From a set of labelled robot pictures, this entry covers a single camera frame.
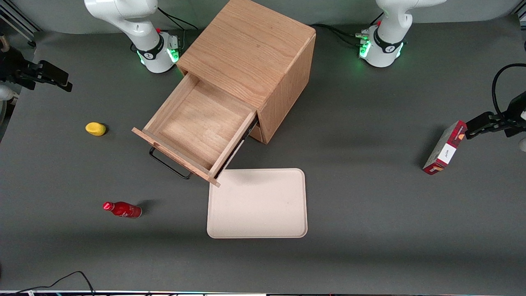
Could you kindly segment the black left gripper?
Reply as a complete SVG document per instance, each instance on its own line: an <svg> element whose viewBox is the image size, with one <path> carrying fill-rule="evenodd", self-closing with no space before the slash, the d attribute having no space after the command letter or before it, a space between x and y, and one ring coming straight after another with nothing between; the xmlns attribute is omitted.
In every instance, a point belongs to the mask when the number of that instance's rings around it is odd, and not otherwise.
<svg viewBox="0 0 526 296"><path fill-rule="evenodd" d="M513 137L526 130L525 120L526 92L512 99L504 112L484 112L466 122L466 139L471 140L476 136L505 131L506 137Z"/></svg>

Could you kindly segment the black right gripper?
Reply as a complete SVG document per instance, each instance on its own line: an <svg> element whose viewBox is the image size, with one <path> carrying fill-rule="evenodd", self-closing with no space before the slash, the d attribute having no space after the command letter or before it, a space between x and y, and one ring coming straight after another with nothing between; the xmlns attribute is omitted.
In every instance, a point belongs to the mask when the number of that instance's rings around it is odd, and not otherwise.
<svg viewBox="0 0 526 296"><path fill-rule="evenodd" d="M68 82L68 73L57 66L40 60L38 75L33 69L35 64L24 58L21 52L14 47L2 44L0 55L0 80L17 84L29 90L34 90L36 83L41 79L54 84L66 92L71 92L73 84Z"/></svg>

